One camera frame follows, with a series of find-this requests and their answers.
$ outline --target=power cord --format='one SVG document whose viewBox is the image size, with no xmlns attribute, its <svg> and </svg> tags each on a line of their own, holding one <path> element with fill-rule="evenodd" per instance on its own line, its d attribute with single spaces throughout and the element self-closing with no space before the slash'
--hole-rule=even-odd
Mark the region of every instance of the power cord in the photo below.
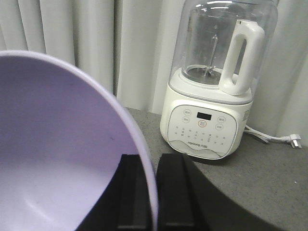
<svg viewBox="0 0 308 231">
<path fill-rule="evenodd" d="M 245 133 L 254 135 L 261 139 L 263 142 L 268 143 L 269 141 L 279 141 L 279 142 L 286 142 L 290 143 L 293 148 L 302 148 L 302 145 L 300 144 L 299 140 L 301 139 L 298 134 L 291 134 L 289 136 L 281 136 L 281 137 L 274 137 L 267 134 L 264 134 L 260 131 L 257 131 L 248 125 L 245 126 Z"/>
</svg>

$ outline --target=blender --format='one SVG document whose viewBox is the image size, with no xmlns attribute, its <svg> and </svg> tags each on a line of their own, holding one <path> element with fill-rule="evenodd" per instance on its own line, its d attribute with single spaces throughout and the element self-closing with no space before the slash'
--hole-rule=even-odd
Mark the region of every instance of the blender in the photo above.
<svg viewBox="0 0 308 231">
<path fill-rule="evenodd" d="M 173 149 L 221 159 L 238 148 L 276 23 L 271 0 L 185 1 L 160 123 Z"/>
</svg>

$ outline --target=black object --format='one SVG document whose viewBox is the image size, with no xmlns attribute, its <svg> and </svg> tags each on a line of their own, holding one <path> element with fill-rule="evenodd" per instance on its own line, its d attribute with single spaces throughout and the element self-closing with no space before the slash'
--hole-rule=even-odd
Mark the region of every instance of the black object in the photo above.
<svg viewBox="0 0 308 231">
<path fill-rule="evenodd" d="M 185 154 L 163 154 L 160 158 L 156 177 L 159 231 L 210 230 L 199 201 L 195 198 L 189 168 L 196 167 Z"/>
<path fill-rule="evenodd" d="M 76 231 L 151 231 L 149 193 L 139 155 L 122 155 L 95 206 Z"/>
</svg>

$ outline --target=white handle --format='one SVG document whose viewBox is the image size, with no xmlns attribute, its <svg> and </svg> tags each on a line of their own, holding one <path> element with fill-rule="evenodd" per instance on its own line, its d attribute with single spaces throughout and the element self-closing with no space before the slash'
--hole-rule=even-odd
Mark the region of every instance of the white handle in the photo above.
<svg viewBox="0 0 308 231">
<path fill-rule="evenodd" d="M 233 73 L 244 40 L 246 40 L 246 49 L 238 78 L 234 84 L 232 81 Z M 241 95 L 250 88 L 263 42 L 264 30 L 257 22 L 241 19 L 236 21 L 226 62 L 219 81 L 220 90 L 230 95 Z"/>
</svg>

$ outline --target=countertop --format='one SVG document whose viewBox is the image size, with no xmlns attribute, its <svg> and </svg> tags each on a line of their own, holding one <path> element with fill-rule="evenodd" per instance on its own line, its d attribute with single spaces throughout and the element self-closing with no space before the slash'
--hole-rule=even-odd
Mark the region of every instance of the countertop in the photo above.
<svg viewBox="0 0 308 231">
<path fill-rule="evenodd" d="M 147 140 L 156 169 L 162 153 L 176 153 L 160 134 L 161 116 L 128 111 Z M 217 188 L 253 215 L 281 230 L 308 230 L 307 147 L 264 144 L 244 134 L 233 154 L 221 160 L 192 160 Z"/>
</svg>

